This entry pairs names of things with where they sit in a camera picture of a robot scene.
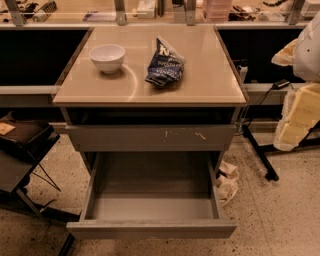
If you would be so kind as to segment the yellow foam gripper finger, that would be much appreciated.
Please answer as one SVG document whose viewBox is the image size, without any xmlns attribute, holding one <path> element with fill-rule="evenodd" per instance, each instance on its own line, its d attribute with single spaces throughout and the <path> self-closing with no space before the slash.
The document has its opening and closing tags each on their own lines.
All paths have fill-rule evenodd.
<svg viewBox="0 0 320 256">
<path fill-rule="evenodd" d="M 319 121 L 320 84 L 308 83 L 297 91 L 290 89 L 284 98 L 273 146 L 280 151 L 291 151 Z"/>
</svg>

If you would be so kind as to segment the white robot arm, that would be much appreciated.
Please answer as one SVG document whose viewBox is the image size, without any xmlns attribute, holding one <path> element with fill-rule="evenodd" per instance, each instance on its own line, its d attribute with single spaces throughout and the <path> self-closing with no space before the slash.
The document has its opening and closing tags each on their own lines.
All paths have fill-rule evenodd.
<svg viewBox="0 0 320 256">
<path fill-rule="evenodd" d="M 278 122 L 273 146 L 291 151 L 320 121 L 320 12 L 271 59 L 278 66 L 292 66 L 293 74 L 306 85 L 285 96 L 282 119 Z"/>
</svg>

